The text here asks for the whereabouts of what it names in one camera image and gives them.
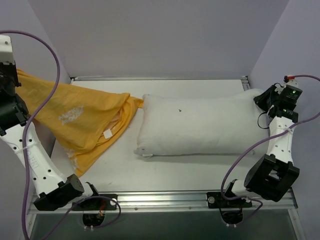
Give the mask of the yellow Mickey Mouse pillowcase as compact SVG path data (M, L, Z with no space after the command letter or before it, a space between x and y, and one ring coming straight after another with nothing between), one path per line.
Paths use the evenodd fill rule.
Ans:
M60 83L35 119L50 129L65 150L78 177L125 132L141 98ZM105 139L110 129L113 136Z

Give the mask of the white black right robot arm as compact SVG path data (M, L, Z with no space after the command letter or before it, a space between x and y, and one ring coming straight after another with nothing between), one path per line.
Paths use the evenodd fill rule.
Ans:
M262 197L278 202L300 174L292 158L294 124L298 113L294 111L302 90L290 85L275 85L254 97L254 103L270 119L268 148L249 170L244 180L233 180L222 193L223 203L234 206L240 197Z

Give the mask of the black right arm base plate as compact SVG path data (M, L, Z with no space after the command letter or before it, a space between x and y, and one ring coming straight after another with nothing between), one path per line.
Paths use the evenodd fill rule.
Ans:
M212 191L206 193L207 205L209 209L236 209L236 208L251 208L251 202L244 199L226 200L222 197L219 191Z

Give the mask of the white pillow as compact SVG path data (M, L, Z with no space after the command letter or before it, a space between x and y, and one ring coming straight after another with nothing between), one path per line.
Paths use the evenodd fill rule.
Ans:
M257 123L261 89L218 98L143 96L136 155L240 155L268 132Z

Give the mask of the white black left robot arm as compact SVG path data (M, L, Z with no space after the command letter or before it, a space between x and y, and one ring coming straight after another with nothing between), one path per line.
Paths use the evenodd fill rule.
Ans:
M0 65L0 138L23 163L28 160L29 179L33 182L39 211L55 211L83 195L85 189L79 178L65 176L51 161L40 143L34 124L30 124L23 146L23 131L29 112L25 102L16 94L21 86L13 63Z

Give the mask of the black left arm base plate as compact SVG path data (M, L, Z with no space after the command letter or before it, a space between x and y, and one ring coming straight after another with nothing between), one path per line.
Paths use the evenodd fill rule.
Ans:
M117 209L116 204L107 199L102 198L90 198L88 200L85 200L79 204L76 204L75 202L72 203L72 207L74 211L114 211Z

